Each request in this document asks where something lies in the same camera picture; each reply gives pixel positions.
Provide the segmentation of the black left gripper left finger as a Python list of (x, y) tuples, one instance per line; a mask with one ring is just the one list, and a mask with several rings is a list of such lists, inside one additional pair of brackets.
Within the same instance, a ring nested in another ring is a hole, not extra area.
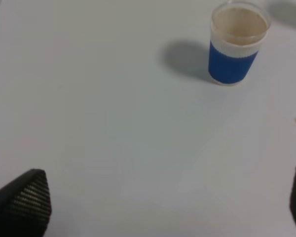
[(42, 237), (51, 214), (42, 169), (30, 169), (0, 189), (0, 237)]

